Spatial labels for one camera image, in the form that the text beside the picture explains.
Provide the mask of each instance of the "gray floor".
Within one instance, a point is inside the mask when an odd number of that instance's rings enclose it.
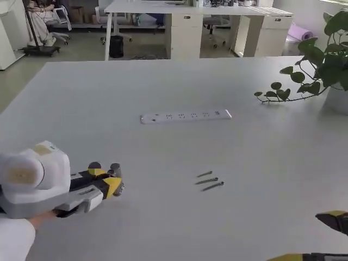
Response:
[[[225,29],[217,29],[215,33],[226,39],[228,32]],[[150,59],[165,58],[163,32],[154,35],[151,32],[135,33],[130,31],[129,34],[133,37],[133,41],[125,41],[125,56],[122,59],[137,59],[143,56]],[[72,39],[67,46],[63,45],[61,41],[57,41],[56,45],[60,46],[61,49],[60,53],[54,57],[24,57],[5,71],[0,72],[0,113],[46,62],[104,59],[104,46],[100,42],[100,37],[105,36],[104,33],[70,33],[70,35]],[[227,47],[222,47],[222,40],[219,39],[218,44],[219,47],[213,49],[207,30],[203,29],[201,58],[233,57],[233,54],[228,52]]]

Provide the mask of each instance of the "trash can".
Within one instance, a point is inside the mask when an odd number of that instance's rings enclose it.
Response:
[[[111,58],[123,57],[123,37],[121,37],[119,35],[111,36],[109,56]]]

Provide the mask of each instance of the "plant stem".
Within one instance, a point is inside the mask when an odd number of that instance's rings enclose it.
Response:
[[[319,96],[319,95],[321,95],[324,91],[326,91],[326,89],[327,89],[328,87],[325,87],[321,92],[319,92],[318,94],[313,94],[313,95],[310,95],[310,96],[307,96],[307,97],[302,97],[302,98],[298,98],[298,99],[293,99],[293,100],[290,100],[290,99],[288,99],[287,101],[272,101],[272,100],[270,100],[270,99],[268,99],[268,101],[262,101],[261,99],[259,99],[258,97],[258,100],[259,101],[261,101],[262,103],[265,103],[265,102],[268,102],[268,103],[270,103],[270,102],[295,102],[295,101],[300,101],[300,100],[305,100],[305,99],[308,99],[308,98],[312,98],[312,97],[314,97],[314,96]]]
[[[312,80],[314,80],[314,78],[312,76],[309,75],[309,73],[307,73],[304,69],[302,69],[301,64],[299,64],[300,69],[302,70],[302,72],[304,72],[306,75],[308,75]]]
[[[342,89],[338,89],[338,88],[336,88],[334,86],[331,86],[331,88],[334,88],[334,89],[339,90],[339,91],[343,91]]]
[[[332,39],[333,39],[334,43],[337,44],[336,39],[335,39],[335,33],[332,34]]]
[[[327,46],[330,44],[330,40],[331,40],[331,35],[327,39]]]

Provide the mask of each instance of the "power outlet socket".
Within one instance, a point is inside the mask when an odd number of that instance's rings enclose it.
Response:
[[[230,120],[228,110],[189,111],[186,113],[148,113],[141,116],[143,124],[156,124],[181,121]]]

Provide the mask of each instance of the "screw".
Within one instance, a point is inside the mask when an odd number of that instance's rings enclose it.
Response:
[[[203,177],[203,176],[205,176],[205,175],[212,174],[212,173],[213,173],[212,171],[208,171],[208,172],[206,172],[206,173],[203,173],[203,174],[198,175],[197,178],[200,178],[200,177]]]
[[[206,179],[205,181],[197,182],[195,185],[204,184],[204,183],[208,183],[208,182],[214,182],[214,181],[218,181],[218,180],[219,180],[218,178]]]
[[[212,188],[214,188],[214,187],[220,187],[220,186],[223,186],[223,185],[224,185],[224,182],[222,181],[222,182],[220,182],[220,183],[218,183],[218,184],[214,184],[214,185],[212,185],[212,186],[210,186],[210,187],[207,187],[207,188],[205,188],[205,189],[202,189],[201,191],[206,191],[206,190],[212,189]]]

